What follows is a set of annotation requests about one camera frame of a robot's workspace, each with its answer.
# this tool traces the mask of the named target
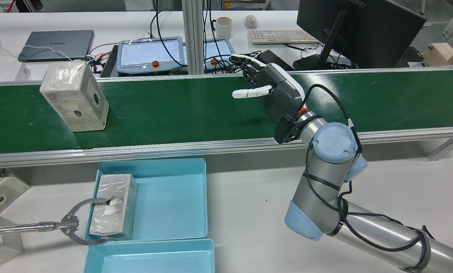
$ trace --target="monitor stand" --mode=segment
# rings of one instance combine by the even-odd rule
[[[306,58],[302,58],[294,62],[293,66],[296,70],[322,70],[322,69],[331,69],[331,67],[327,64],[327,59],[329,58],[329,54],[331,54],[331,50],[333,49],[334,42],[338,37],[338,33],[340,31],[341,26],[343,25],[344,18],[348,14],[347,10],[341,10],[338,12],[336,16],[336,20],[334,20],[333,27],[329,32],[327,37],[327,41],[325,43],[324,48],[322,49],[321,54],[314,54],[310,55]]]

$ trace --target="metal rod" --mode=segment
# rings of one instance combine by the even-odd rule
[[[204,74],[203,67],[203,3],[201,0],[182,0],[184,34],[188,72]]]
[[[0,234],[2,234],[2,233],[39,231],[42,228],[43,228],[43,225],[39,224],[39,223],[0,226]]]

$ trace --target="keyboard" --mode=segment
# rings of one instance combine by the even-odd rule
[[[319,40],[303,30],[251,30],[247,34],[253,45],[315,44]]]

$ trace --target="ur robot arm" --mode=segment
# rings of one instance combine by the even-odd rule
[[[252,89],[237,90],[233,97],[258,97],[277,122],[274,139],[282,144],[302,140],[308,147],[306,169],[290,202],[286,225],[311,240],[322,234],[346,242],[410,273],[453,273],[453,248],[385,215],[352,204],[340,193],[367,166],[353,123],[343,105],[326,87],[303,88],[276,64],[232,54]],[[306,108],[313,88],[322,88],[336,100],[348,125],[327,122]]]

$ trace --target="blue plastic tray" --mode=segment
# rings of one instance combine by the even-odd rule
[[[84,273],[214,273],[210,239],[122,241],[88,248]]]
[[[103,162],[98,167],[93,196],[102,174],[117,173],[131,173],[138,184],[132,240],[180,240],[207,235],[204,159]],[[86,240],[94,238],[88,234],[92,212],[90,209]]]

